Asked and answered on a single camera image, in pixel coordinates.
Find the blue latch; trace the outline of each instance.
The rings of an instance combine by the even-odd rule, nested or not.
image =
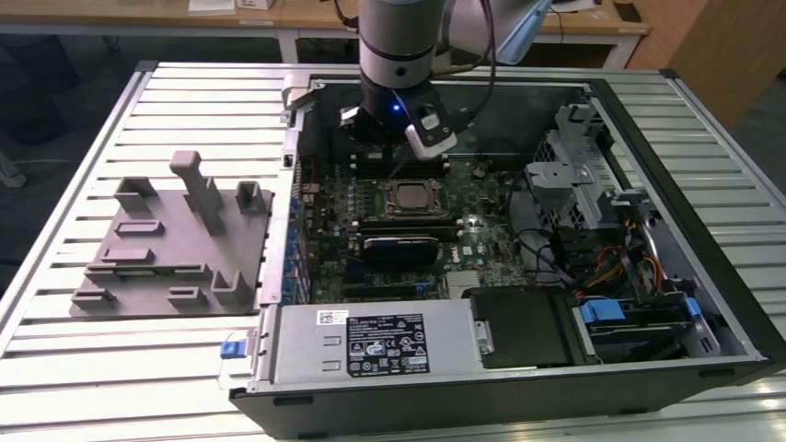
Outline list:
[[[222,343],[222,359],[242,359],[246,357],[246,340]]]
[[[688,313],[693,319],[701,316],[701,306],[695,297],[687,297]]]
[[[624,307],[614,299],[593,299],[578,308],[585,324],[601,320],[625,320]]]

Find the metal slotted table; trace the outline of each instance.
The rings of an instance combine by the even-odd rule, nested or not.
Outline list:
[[[258,180],[263,189],[288,194],[293,172],[279,164],[298,133],[281,117],[286,76],[356,75],[358,68],[149,67],[134,74],[0,303],[0,433],[14,440],[269,439],[231,405],[217,379],[221,371],[235,381],[250,375],[249,360],[222,364],[219,344],[255,326],[255,315],[83,321],[70,317],[71,291],[118,208],[113,193],[121,178],[147,175],[158,189],[179,188],[169,159],[178,149],[197,149],[203,173],[218,178],[221,189],[234,189],[238,180]],[[658,72],[517,68],[502,69],[501,75],[608,79],[772,320],[786,331],[786,200],[683,82]],[[621,163],[636,185],[633,167]],[[274,213],[277,204],[289,200],[274,199]],[[271,238],[266,254],[283,246]],[[265,279],[265,263],[259,274]],[[658,413],[364,440],[781,440],[784,410],[786,380],[775,376],[711,390]]]

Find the cpu socket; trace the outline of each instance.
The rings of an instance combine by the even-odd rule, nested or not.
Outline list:
[[[449,213],[440,201],[434,180],[390,180],[385,183],[385,215],[389,219],[442,219]]]

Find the desk leg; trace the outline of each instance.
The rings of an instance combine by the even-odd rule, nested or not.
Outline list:
[[[298,30],[279,29],[277,32],[279,49],[282,50],[282,61],[288,64],[300,63],[298,60]]]
[[[628,66],[628,61],[630,60],[634,51],[637,50],[637,45],[640,44],[641,35],[621,35],[614,48],[612,48],[612,52],[609,53],[609,58],[604,63],[604,69],[625,69]]]

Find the power supply label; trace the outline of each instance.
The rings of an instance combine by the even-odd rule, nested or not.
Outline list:
[[[348,373],[354,378],[429,373],[422,314],[348,318]]]

